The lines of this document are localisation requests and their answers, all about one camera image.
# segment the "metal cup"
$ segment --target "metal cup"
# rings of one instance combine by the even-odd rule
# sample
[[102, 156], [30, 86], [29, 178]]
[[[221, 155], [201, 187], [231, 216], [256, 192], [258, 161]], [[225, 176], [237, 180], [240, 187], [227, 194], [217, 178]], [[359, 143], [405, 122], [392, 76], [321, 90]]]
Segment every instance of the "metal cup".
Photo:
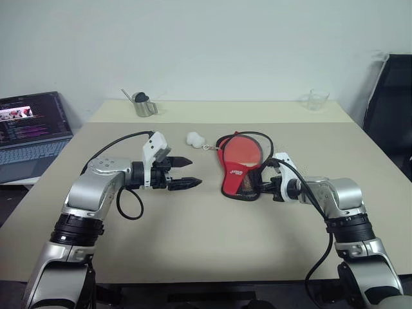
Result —
[[137, 92], [130, 97], [124, 89], [121, 89], [124, 95], [133, 103], [136, 114], [139, 117], [148, 117], [158, 113], [156, 104], [151, 102], [144, 92]]

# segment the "white wall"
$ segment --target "white wall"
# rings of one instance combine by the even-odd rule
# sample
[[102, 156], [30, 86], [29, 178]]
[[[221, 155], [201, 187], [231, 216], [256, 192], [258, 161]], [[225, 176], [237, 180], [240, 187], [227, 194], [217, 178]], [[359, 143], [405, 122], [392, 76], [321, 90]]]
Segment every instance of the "white wall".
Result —
[[0, 97], [59, 91], [79, 127], [119, 88], [162, 100], [295, 100], [360, 123], [411, 0], [0, 0]]

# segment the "floor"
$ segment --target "floor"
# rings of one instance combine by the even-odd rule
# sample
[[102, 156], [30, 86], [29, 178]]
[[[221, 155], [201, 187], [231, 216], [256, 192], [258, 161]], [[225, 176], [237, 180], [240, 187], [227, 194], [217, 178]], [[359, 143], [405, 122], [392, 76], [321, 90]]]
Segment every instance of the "floor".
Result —
[[[26, 193], [27, 190], [20, 186], [0, 187], [0, 228]], [[412, 295], [412, 278], [406, 277], [402, 283], [405, 293]], [[331, 285], [331, 282], [324, 282], [323, 288]], [[3, 309], [20, 308], [25, 286], [26, 283], [0, 281], [0, 307]], [[320, 288], [319, 283], [312, 286], [316, 290]], [[326, 297], [334, 298], [331, 292], [326, 293]], [[122, 287], [120, 306], [98, 304], [97, 308], [175, 309], [182, 304], [191, 303], [199, 309], [241, 309], [251, 299], [266, 300], [277, 309], [316, 308], [306, 296], [302, 282], [133, 285]], [[350, 308], [345, 301], [329, 301], [324, 304], [324, 307]]]

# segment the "table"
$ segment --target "table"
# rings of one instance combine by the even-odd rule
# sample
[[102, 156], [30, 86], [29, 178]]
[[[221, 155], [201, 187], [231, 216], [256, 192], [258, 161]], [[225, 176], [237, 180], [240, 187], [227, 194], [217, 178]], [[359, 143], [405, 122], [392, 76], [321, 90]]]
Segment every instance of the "table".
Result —
[[[180, 192], [139, 190], [145, 214], [138, 221], [125, 220], [112, 207], [94, 258], [99, 283], [302, 280], [325, 250], [325, 226], [311, 205], [277, 203], [269, 195], [252, 203], [224, 197], [216, 153], [185, 145], [189, 131], [199, 132], [211, 143], [235, 130], [262, 131], [272, 137], [276, 151], [288, 152], [304, 176], [354, 179], [363, 191], [374, 231], [382, 238], [395, 269], [399, 274], [410, 274], [409, 180], [343, 112], [335, 113], [336, 121], [330, 122], [325, 115], [339, 107], [335, 102], [318, 113], [308, 114], [302, 109], [295, 122], [293, 113], [286, 115], [289, 122], [281, 122], [284, 118], [279, 120], [276, 115], [282, 109], [275, 103], [264, 102], [262, 106], [265, 104], [269, 106], [263, 116], [266, 123], [246, 122], [249, 117], [237, 113], [235, 118], [242, 124], [234, 122], [233, 113], [226, 113], [230, 110], [221, 111], [219, 116], [208, 114], [210, 109], [204, 104], [191, 113], [194, 119], [203, 113], [220, 117], [220, 122], [205, 117], [197, 124], [171, 123], [175, 120], [170, 118], [150, 123], [157, 121], [155, 117], [133, 120], [133, 109], [129, 114], [126, 110], [126, 116], [120, 119], [115, 114], [117, 108], [110, 118], [104, 116], [103, 109], [108, 107], [104, 104], [96, 115], [106, 122], [99, 122], [95, 116], [84, 125], [0, 229], [0, 279], [28, 279], [84, 162], [108, 142], [146, 129], [165, 135], [173, 149], [171, 155], [186, 156], [194, 162], [172, 171], [172, 176], [195, 176], [203, 183]], [[258, 114], [249, 115], [256, 121]], [[187, 118], [182, 115], [182, 122]], [[139, 160], [144, 142], [144, 138], [124, 141], [107, 155]], [[122, 205], [131, 214], [139, 211], [131, 194], [124, 195]], [[336, 278], [340, 262], [332, 252], [314, 278]]]
[[26, 189], [30, 190], [39, 181], [39, 179], [40, 179], [40, 176], [21, 179], [21, 180], [14, 180], [12, 182], [3, 182], [3, 183], [0, 183], [0, 185], [23, 185], [26, 187]]

